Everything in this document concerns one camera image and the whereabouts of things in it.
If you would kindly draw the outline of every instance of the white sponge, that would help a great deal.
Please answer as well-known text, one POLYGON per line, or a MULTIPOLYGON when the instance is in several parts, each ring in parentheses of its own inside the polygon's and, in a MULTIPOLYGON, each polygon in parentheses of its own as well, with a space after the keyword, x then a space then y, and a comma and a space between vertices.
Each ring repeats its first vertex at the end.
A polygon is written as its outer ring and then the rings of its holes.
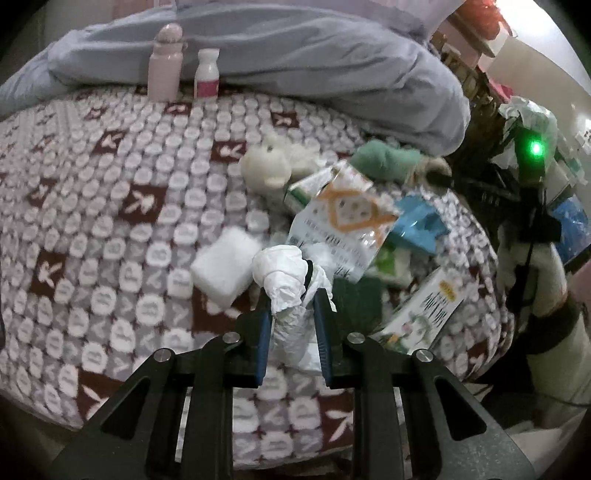
POLYGON ((252 283, 252 259, 262 250, 259 240, 232 226, 203 247, 191 265, 193 284, 222 309, 228 309, 252 283))

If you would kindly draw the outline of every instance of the white bottle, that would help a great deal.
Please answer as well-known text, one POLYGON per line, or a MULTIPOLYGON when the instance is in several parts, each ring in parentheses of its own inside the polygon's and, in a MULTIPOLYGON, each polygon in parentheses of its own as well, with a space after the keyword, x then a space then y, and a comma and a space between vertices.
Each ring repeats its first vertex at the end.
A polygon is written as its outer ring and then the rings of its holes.
POLYGON ((217 69, 218 48, 203 48, 197 54, 199 67, 195 72, 195 98, 217 98, 220 71, 217 69))

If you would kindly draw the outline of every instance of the plastic bag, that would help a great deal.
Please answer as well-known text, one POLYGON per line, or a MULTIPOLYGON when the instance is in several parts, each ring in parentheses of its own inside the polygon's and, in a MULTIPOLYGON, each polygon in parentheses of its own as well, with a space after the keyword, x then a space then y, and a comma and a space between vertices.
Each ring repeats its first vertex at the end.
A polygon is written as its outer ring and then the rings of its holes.
MULTIPOLYGON (((503 103, 499 107, 499 113, 507 120, 521 117, 523 126, 539 133, 546 145, 544 165, 546 171, 554 160, 554 153, 558 145, 558 122, 554 114, 547 108, 538 105, 527 98, 518 96, 511 97, 509 103, 503 103)), ((505 123, 505 135, 508 135, 513 122, 505 123)), ((517 156, 515 155, 515 143, 512 140, 504 152, 491 158, 491 162, 500 168, 518 168, 517 156)))
POLYGON ((552 216, 560 220, 562 226, 562 237, 556 244, 556 250, 565 264, 591 244, 589 220, 576 195, 558 205, 552 216))
POLYGON ((396 206, 404 213, 396 220, 388 243, 435 255, 437 237, 447 233, 437 209, 419 195, 408 195, 396 206))
POLYGON ((287 242, 298 247, 328 244, 337 265, 335 275, 359 281, 400 215, 391 198, 368 192, 372 185, 353 167, 341 168, 295 216, 287 242))

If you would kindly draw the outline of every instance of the plush toy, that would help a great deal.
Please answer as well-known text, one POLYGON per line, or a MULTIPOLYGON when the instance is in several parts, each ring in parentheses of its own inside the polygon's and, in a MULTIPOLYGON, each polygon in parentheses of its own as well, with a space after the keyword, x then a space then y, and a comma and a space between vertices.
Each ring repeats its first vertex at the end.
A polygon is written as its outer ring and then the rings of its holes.
POLYGON ((261 145, 249 147, 240 160, 246 186, 260 195, 282 190, 289 182, 312 175, 320 166, 315 150, 277 134, 267 135, 261 145))
POLYGON ((359 147, 350 163, 371 180, 395 181, 411 187, 424 183, 430 171, 452 174, 442 158, 429 157, 412 148, 392 147, 380 140, 370 140, 359 147))

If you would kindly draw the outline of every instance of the blue package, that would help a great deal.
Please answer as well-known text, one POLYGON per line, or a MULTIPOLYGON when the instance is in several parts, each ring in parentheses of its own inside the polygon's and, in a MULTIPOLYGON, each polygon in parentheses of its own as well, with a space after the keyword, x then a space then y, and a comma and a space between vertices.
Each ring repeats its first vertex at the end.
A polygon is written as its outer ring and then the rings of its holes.
POLYGON ((408 195, 396 206, 403 213, 394 223, 387 241, 398 247, 435 255, 437 237, 448 233, 436 208, 418 195, 408 195))
POLYGON ((558 205, 552 216, 560 220, 562 226, 562 237, 556 250, 562 263, 566 264, 591 244, 589 219, 576 195, 558 205))

